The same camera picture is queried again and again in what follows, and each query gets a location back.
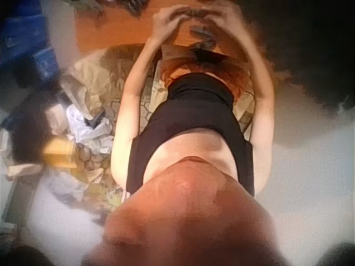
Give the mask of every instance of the hand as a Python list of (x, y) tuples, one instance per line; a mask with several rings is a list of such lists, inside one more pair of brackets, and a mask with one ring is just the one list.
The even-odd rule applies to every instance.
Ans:
[(228, 0), (215, 1), (212, 5), (204, 6), (208, 12), (204, 20), (214, 22), (219, 28), (239, 41), (249, 37), (241, 9)]
[(165, 42), (178, 25), (189, 19), (186, 12), (190, 7), (184, 4), (178, 4), (169, 8), (162, 8), (153, 16), (153, 33), (151, 39), (159, 45)]

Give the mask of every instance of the yellow object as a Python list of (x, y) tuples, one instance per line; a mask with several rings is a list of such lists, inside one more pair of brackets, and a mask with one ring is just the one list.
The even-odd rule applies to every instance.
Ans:
[(54, 168), (77, 168), (75, 142), (63, 137), (54, 137), (43, 149), (45, 162)]

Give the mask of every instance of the wooden table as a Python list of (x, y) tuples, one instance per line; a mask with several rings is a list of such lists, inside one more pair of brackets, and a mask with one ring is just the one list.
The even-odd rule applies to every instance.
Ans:
[[(140, 18), (133, 17), (127, 10), (119, 7), (105, 7), (105, 17), (99, 20), (83, 14), (76, 14), (75, 23), (77, 30), (77, 43), (83, 53), (127, 44), (143, 44), (151, 34), (153, 15), (163, 7), (175, 4), (188, 4), (198, 8), (202, 3), (197, 0), (150, 0)], [(201, 24), (195, 19), (183, 23), (170, 43), (175, 45), (189, 46), (199, 42), (190, 35), (190, 26)], [(217, 47), (214, 52), (246, 61), (244, 53), (239, 45), (220, 30), (216, 30)]]

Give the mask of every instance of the black tank top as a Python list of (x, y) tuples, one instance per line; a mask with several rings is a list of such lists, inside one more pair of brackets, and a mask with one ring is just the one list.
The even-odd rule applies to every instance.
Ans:
[(161, 144), (183, 131), (205, 128), (223, 137), (236, 162), (239, 183), (254, 196), (252, 146), (232, 112), (234, 99), (226, 85), (209, 75), (193, 73), (177, 78), (168, 92), (167, 101), (132, 141), (126, 190), (133, 194), (143, 185), (146, 166)]

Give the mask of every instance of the white paper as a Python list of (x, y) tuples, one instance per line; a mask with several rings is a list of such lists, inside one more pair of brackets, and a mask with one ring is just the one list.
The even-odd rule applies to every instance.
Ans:
[(113, 136), (109, 135), (112, 131), (109, 119), (102, 118), (100, 124), (92, 129), (90, 126), (86, 126), (84, 116), (74, 105), (67, 108), (67, 117), (71, 135), (75, 138), (76, 143), (82, 143), (89, 147), (94, 154), (109, 154), (111, 152)]

